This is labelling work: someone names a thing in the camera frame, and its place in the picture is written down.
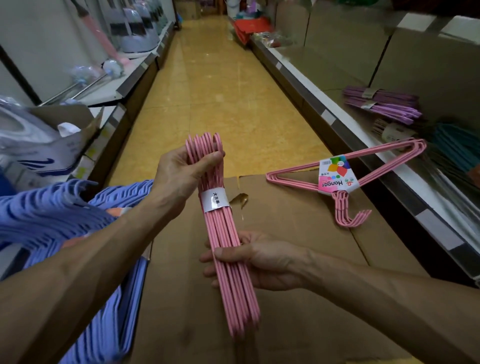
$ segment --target bundle of pink hangers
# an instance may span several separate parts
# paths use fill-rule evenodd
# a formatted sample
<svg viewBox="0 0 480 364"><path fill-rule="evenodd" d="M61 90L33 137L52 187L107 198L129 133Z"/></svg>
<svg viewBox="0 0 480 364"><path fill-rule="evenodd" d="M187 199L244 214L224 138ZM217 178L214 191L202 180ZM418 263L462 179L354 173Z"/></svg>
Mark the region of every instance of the bundle of pink hangers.
<svg viewBox="0 0 480 364"><path fill-rule="evenodd" d="M223 151L222 142L217 133L213 137L210 133L196 135L193 139L189 136L186 146L190 164L198 162L207 154ZM207 172L198 183L198 195L212 250L219 247L240 246L228 200L225 207L205 212L207 209L203 205L202 194L219 187L224 187L223 162ZM260 308L250 275L243 262L224 263L214 259L214 263L230 334L233 337L241 337L247 325L256 327L260 320Z"/></svg>
<svg viewBox="0 0 480 364"><path fill-rule="evenodd" d="M374 179L379 178L380 176L383 176L384 174L390 172L391 170L395 169L399 165L406 163L407 161L413 159L414 157L417 157L426 149L426 147L427 147L427 144L423 139L410 138L406 140L400 140L400 141L396 141L388 144L383 144L381 146L362 149L352 153L347 153L345 154L345 157L347 159L352 159L352 158L366 156L369 154L385 152L387 150L392 150L392 149L411 148L409 149L409 151L395 157L393 160L385 163L383 166L373 171L372 173L366 175L363 178L360 178L358 182L361 187L367 184L368 182L373 181ZM305 169L314 168L318 166L319 166L319 162L314 162L314 163L305 164L302 166L286 168L284 170L276 170L276 171L267 173L266 178L267 178L267 181L271 183L319 192L318 184L316 183L308 183L308 182L292 180L290 178L279 177L279 174L282 174L282 173L296 172L299 170L305 170ZM331 196L335 200L335 220L340 226L343 226L346 228L357 227L361 225L372 212L371 210L363 210L363 211L360 211L353 219L351 219L348 216L348 193L346 191L340 190L340 191L332 192Z"/></svg>
<svg viewBox="0 0 480 364"><path fill-rule="evenodd" d="M347 86L342 91L347 105L387 116L406 125L422 116L417 110L418 96L376 90L366 87Z"/></svg>

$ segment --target person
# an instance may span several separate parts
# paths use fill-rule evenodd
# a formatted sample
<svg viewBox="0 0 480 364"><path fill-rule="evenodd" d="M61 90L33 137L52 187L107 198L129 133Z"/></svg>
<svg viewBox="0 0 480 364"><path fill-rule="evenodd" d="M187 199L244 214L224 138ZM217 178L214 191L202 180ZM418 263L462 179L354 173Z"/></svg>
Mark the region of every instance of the person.
<svg viewBox="0 0 480 364"><path fill-rule="evenodd" d="M160 158L150 194L80 243L0 282L0 362L57 363L153 238L185 207L223 156L187 164L185 147ZM457 284L358 266L239 232L237 248L200 257L246 261L255 287L308 289L344 308L428 363L480 363L480 293ZM209 265L204 275L214 277Z"/></svg>

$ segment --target hand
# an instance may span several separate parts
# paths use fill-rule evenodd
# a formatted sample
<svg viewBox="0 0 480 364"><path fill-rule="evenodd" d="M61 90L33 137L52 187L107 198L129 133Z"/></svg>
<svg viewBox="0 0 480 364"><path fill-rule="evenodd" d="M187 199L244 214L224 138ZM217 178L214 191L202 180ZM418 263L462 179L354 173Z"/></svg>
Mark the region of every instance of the hand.
<svg viewBox="0 0 480 364"><path fill-rule="evenodd" d="M197 188L200 178L220 163L224 155L225 153L222 155L220 152L214 152L192 165L187 164L185 146L162 155L148 198L161 203L167 201L171 207L172 218L177 217L185 207L187 198Z"/></svg>
<svg viewBox="0 0 480 364"><path fill-rule="evenodd" d="M255 231L239 231L242 246L217 248L200 256L203 263L212 262L215 258L223 262L244 261L249 268L253 286L271 291L286 291L303 287L302 279L292 273L292 267L302 260L305 248ZM205 277L216 277L215 265L204 270ZM218 287L218 280L212 282Z"/></svg>

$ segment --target tiled floor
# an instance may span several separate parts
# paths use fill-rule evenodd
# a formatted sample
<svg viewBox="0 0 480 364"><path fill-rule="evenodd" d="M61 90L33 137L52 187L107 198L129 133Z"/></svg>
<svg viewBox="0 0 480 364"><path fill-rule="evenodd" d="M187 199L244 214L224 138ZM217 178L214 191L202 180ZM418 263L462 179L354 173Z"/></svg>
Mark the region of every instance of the tiled floor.
<svg viewBox="0 0 480 364"><path fill-rule="evenodd" d="M330 155L251 51L220 16L185 21L140 112L110 185L155 176L188 134L218 132L225 176L263 174Z"/></svg>

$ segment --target person's left hand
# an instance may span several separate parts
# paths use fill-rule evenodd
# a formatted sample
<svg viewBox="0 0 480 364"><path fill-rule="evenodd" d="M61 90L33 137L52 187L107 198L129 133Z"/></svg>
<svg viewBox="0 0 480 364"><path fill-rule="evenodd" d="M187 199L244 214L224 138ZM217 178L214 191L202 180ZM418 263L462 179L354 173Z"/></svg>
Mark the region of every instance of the person's left hand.
<svg viewBox="0 0 480 364"><path fill-rule="evenodd" d="M221 152L214 152L192 165L187 164L187 158L185 146L162 155L152 190L148 196L150 200L167 202L171 206L172 218L182 212L187 198L197 188L200 178L205 172L220 163L223 155Z"/></svg>

